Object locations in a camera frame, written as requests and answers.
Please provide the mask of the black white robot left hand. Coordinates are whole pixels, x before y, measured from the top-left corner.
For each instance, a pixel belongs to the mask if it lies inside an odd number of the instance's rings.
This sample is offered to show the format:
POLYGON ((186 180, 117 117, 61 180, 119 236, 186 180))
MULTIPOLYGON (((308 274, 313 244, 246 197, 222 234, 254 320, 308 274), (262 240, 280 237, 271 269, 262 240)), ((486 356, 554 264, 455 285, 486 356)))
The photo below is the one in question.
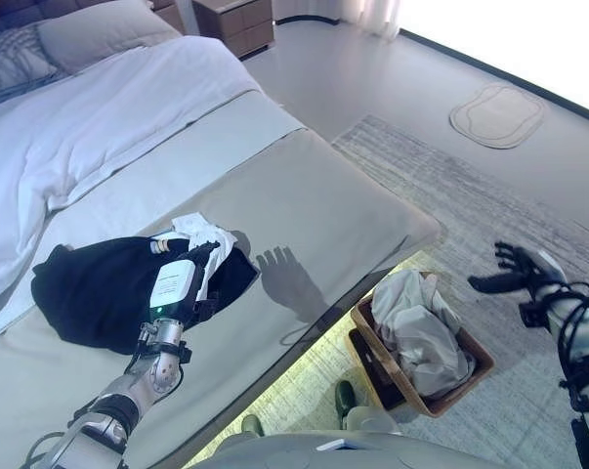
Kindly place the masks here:
POLYGON ((219 242, 205 242, 159 269, 148 303, 151 322, 194 321, 197 303, 206 298, 211 254, 219 247, 219 242))

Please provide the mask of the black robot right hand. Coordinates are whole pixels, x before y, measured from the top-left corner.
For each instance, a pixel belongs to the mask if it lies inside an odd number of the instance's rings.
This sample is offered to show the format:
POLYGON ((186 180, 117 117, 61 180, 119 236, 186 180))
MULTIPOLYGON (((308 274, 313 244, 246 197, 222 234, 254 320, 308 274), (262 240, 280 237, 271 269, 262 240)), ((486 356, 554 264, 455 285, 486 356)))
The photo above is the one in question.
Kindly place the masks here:
POLYGON ((543 287, 568 282, 562 268, 544 251, 532 251, 519 245, 496 241, 494 256, 499 260, 501 273, 467 278, 469 284, 480 293, 499 294, 525 289, 535 298, 543 287))

